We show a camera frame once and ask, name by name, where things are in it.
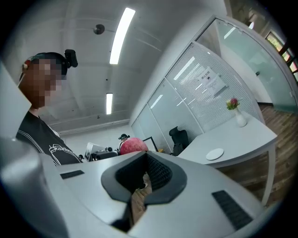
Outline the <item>black printed t-shirt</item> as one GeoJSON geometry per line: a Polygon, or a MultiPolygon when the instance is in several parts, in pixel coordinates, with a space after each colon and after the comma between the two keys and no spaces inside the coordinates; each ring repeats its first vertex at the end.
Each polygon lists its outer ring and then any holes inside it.
{"type": "Polygon", "coordinates": [[[30,144],[37,152],[50,156],[55,166],[81,163],[81,160],[63,140],[43,120],[31,112],[25,115],[16,138],[30,144]]]}

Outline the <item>frosted glass door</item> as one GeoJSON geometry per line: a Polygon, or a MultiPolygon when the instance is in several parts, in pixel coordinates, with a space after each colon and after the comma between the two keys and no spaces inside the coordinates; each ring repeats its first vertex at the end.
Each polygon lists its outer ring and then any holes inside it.
{"type": "Polygon", "coordinates": [[[298,114],[294,92],[275,59],[241,29],[215,19],[221,56],[245,81],[258,103],[298,114]]]}

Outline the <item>white paper notice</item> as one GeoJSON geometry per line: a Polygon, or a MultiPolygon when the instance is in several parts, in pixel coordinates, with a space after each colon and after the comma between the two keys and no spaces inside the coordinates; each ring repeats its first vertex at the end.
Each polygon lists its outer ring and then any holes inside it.
{"type": "Polygon", "coordinates": [[[198,76],[198,79],[213,97],[227,87],[219,74],[215,73],[209,66],[198,76]]]}

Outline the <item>red apple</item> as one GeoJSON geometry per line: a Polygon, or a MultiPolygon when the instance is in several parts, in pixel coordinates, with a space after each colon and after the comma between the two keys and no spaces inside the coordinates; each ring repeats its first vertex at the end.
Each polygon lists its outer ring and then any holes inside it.
{"type": "Polygon", "coordinates": [[[120,148],[120,154],[128,154],[131,152],[148,151],[147,145],[139,138],[129,138],[124,141],[120,148]]]}

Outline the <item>dark framed window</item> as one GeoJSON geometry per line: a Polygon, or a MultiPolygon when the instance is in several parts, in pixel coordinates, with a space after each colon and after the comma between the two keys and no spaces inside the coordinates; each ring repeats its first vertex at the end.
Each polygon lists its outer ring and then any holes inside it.
{"type": "Polygon", "coordinates": [[[281,38],[270,31],[265,39],[276,49],[278,54],[284,59],[286,65],[289,67],[296,83],[298,84],[298,57],[295,56],[294,52],[289,47],[287,42],[281,40],[281,38]]]}

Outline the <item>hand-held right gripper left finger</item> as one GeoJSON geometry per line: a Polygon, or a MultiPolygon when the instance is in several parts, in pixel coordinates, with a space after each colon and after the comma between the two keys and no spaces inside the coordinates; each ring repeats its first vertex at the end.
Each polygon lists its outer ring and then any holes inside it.
{"type": "Polygon", "coordinates": [[[112,224],[128,215],[128,203],[112,199],[101,183],[110,167],[143,155],[133,152],[97,162],[54,166],[47,162],[47,185],[61,213],[65,238],[147,238],[147,225],[127,232],[112,224]]]}

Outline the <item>white ceramic vase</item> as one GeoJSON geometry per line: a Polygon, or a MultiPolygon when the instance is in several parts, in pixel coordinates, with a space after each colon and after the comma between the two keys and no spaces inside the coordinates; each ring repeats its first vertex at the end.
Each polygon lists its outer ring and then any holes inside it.
{"type": "Polygon", "coordinates": [[[234,109],[235,118],[239,127],[244,127],[247,125],[247,120],[244,115],[240,112],[238,108],[234,109]]]}

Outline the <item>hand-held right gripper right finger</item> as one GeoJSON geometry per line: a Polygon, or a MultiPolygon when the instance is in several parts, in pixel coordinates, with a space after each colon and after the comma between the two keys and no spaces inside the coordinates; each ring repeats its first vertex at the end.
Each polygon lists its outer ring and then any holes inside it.
{"type": "Polygon", "coordinates": [[[264,207],[248,190],[219,170],[196,162],[160,153],[179,165],[187,175],[187,185],[174,200],[149,205],[130,229],[135,238],[223,238],[235,232],[212,193],[226,191],[252,219],[264,207]]]}

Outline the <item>pink and yellow flower bouquet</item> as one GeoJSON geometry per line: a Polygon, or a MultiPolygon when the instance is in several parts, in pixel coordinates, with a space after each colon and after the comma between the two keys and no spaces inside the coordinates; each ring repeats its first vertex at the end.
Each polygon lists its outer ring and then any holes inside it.
{"type": "Polygon", "coordinates": [[[239,105],[240,105],[239,100],[236,98],[231,98],[230,100],[226,101],[226,107],[229,111],[237,109],[239,105]]]}

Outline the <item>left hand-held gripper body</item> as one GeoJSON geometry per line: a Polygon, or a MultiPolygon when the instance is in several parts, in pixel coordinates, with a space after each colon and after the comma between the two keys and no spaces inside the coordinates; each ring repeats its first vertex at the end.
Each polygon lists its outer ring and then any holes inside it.
{"type": "Polygon", "coordinates": [[[98,161],[107,158],[119,156],[118,150],[113,150],[112,147],[103,147],[88,142],[84,158],[86,161],[98,161]]]}

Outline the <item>black high-back office chair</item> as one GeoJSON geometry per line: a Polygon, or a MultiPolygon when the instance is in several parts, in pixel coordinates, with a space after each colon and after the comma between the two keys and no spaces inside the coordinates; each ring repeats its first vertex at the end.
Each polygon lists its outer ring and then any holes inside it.
{"type": "Polygon", "coordinates": [[[169,131],[169,136],[172,138],[173,143],[182,143],[184,146],[184,149],[187,148],[189,145],[189,139],[186,130],[178,130],[178,127],[171,129],[169,131]]]}

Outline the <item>white round plate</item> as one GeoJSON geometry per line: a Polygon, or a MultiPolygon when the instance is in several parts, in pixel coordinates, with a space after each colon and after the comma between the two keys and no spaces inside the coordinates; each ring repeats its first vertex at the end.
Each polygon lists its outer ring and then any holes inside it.
{"type": "Polygon", "coordinates": [[[220,158],[223,155],[223,153],[224,153],[224,149],[222,148],[211,150],[206,154],[206,159],[209,161],[216,160],[220,158]]]}

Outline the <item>white ceiling strip light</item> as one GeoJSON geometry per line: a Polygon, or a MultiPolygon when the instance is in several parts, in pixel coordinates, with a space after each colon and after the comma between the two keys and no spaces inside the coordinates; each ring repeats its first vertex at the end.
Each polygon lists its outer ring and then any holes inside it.
{"type": "Polygon", "coordinates": [[[127,31],[129,29],[130,23],[135,15],[135,10],[131,8],[125,8],[122,17],[119,21],[112,49],[110,54],[110,60],[109,63],[112,65],[117,65],[119,62],[119,57],[121,54],[122,46],[125,40],[125,36],[127,34],[127,31]]]}
{"type": "Polygon", "coordinates": [[[113,94],[106,94],[106,114],[110,115],[112,113],[112,103],[113,103],[113,94]]]}

